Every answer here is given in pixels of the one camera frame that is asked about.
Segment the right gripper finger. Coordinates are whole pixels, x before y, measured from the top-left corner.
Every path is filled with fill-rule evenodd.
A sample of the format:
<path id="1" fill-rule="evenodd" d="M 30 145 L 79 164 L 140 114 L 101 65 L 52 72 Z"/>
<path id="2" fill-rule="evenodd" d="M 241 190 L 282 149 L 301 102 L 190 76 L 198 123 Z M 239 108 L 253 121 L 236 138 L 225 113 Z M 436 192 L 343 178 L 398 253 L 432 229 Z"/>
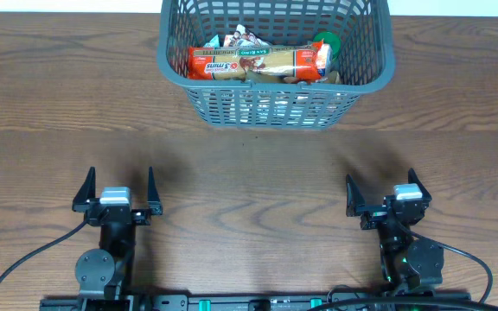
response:
<path id="1" fill-rule="evenodd" d="M 346 175 L 348 217 L 361 216 L 366 209 L 366 201 L 351 175 Z"/>
<path id="2" fill-rule="evenodd" d="M 421 191 L 421 193 L 423 195 L 422 196 L 423 202 L 430 203 L 432 200 L 431 194 L 427 191 L 427 189 L 425 188 L 423 183 L 420 181 L 420 179 L 418 178 L 418 176 L 413 168 L 410 168 L 408 170 L 407 179 L 408 179 L 409 183 L 414 183 L 418 186 L 419 190 Z"/>

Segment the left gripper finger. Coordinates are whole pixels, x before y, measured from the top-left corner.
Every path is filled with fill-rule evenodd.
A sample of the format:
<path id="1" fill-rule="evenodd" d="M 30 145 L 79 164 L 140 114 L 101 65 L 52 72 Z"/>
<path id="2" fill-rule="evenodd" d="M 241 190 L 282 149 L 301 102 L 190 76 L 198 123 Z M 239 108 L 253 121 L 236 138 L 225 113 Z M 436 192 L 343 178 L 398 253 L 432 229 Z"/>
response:
<path id="1" fill-rule="evenodd" d="M 84 213 L 90 207 L 90 202 L 95 198 L 96 191 L 96 170 L 90 167 L 85 181 L 73 198 L 72 210 L 77 213 Z"/>
<path id="2" fill-rule="evenodd" d="M 156 181 L 153 167 L 149 167 L 148 187 L 147 187 L 147 203 L 152 215 L 162 215 L 163 205 L 160 200 L 159 193 L 156 188 Z"/>

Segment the gold foil bag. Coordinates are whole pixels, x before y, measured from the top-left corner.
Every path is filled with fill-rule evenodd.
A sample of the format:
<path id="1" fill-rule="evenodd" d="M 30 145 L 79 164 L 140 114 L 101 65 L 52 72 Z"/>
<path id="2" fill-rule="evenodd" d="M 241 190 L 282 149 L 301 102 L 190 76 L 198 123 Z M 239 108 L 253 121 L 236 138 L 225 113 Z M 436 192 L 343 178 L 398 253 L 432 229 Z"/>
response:
<path id="1" fill-rule="evenodd" d="M 302 79 L 297 77 L 280 77 L 271 76 L 261 73 L 255 73 L 249 71 L 246 73 L 246 81 L 251 81 L 253 83 L 272 83 L 272 84 L 299 84 L 299 83 L 322 83 L 322 84 L 334 84 L 340 85 L 342 83 L 341 75 L 337 72 L 330 72 L 325 76 L 321 76 L 319 79 Z"/>

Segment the red spaghetti packet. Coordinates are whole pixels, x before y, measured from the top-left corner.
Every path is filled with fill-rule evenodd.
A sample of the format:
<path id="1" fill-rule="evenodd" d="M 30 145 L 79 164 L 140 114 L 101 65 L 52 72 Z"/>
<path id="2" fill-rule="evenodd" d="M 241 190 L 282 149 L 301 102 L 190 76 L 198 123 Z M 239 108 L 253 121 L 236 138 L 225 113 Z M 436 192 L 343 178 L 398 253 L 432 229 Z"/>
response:
<path id="1" fill-rule="evenodd" d="M 323 41 L 303 46 L 190 48 L 188 78 L 246 79 L 253 71 L 271 76 L 319 79 L 330 71 L 332 52 Z"/>

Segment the green lid jar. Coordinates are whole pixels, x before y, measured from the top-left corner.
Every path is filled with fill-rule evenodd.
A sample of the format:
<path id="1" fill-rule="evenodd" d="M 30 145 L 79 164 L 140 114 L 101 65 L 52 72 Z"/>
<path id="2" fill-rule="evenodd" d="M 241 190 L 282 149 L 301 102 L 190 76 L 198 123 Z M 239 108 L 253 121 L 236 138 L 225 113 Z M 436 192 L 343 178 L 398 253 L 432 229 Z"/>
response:
<path id="1" fill-rule="evenodd" d="M 332 50 L 332 59 L 336 60 L 341 52 L 341 39 L 332 32 L 320 32 L 316 34 L 313 38 L 313 41 L 323 41 L 326 44 L 329 44 Z"/>

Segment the white brown snack pouch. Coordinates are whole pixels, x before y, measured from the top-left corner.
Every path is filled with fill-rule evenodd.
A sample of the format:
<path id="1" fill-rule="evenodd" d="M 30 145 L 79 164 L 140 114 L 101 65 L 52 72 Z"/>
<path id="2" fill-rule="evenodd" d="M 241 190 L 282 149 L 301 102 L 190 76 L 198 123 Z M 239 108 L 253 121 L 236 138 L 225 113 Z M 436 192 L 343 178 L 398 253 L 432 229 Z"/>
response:
<path id="1" fill-rule="evenodd" d="M 238 24 L 235 31 L 226 35 L 223 47 L 224 48 L 233 48 L 233 47 L 268 47 L 270 46 L 270 42 L 263 41 L 258 38 L 253 32 L 251 32 L 245 26 Z"/>

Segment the teal white small packet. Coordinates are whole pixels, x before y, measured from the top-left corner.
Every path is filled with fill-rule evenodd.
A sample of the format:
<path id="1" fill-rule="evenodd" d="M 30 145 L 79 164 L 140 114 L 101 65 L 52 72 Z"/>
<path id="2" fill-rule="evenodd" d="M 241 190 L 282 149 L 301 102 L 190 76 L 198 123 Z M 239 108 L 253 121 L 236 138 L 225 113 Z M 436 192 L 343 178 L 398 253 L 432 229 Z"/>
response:
<path id="1" fill-rule="evenodd" d="M 220 37 L 215 35 L 210 41 L 206 42 L 203 47 L 205 48 L 219 48 L 220 47 Z"/>

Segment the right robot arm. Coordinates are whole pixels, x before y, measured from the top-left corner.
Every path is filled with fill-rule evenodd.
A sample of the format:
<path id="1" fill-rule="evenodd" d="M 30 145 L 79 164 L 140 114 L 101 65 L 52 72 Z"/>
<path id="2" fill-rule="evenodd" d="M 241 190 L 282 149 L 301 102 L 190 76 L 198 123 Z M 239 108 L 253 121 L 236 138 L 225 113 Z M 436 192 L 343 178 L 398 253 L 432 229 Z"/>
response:
<path id="1" fill-rule="evenodd" d="M 361 219 L 362 230 L 375 230 L 380 238 L 382 274 L 391 295 L 432 290 L 443 281 L 444 250 L 424 239 L 415 238 L 411 227 L 424 216 L 431 195 L 417 177 L 408 171 L 408 182 L 393 187 L 380 205 L 368 205 L 354 179 L 346 176 L 349 217 Z"/>

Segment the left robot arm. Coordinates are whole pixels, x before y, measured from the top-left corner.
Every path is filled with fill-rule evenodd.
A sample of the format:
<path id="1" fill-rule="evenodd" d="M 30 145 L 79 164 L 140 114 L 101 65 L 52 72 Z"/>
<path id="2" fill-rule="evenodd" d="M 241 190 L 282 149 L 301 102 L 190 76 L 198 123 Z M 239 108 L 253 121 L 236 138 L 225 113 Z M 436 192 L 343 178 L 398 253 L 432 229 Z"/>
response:
<path id="1" fill-rule="evenodd" d="M 96 171 L 91 167 L 73 198 L 72 210 L 84 215 L 87 225 L 100 229 L 99 247 L 80 256 L 75 277 L 80 295 L 95 300 L 116 300 L 131 283 L 136 229 L 163 213 L 153 168 L 149 168 L 147 207 L 134 209 L 128 187 L 106 187 L 96 195 Z"/>

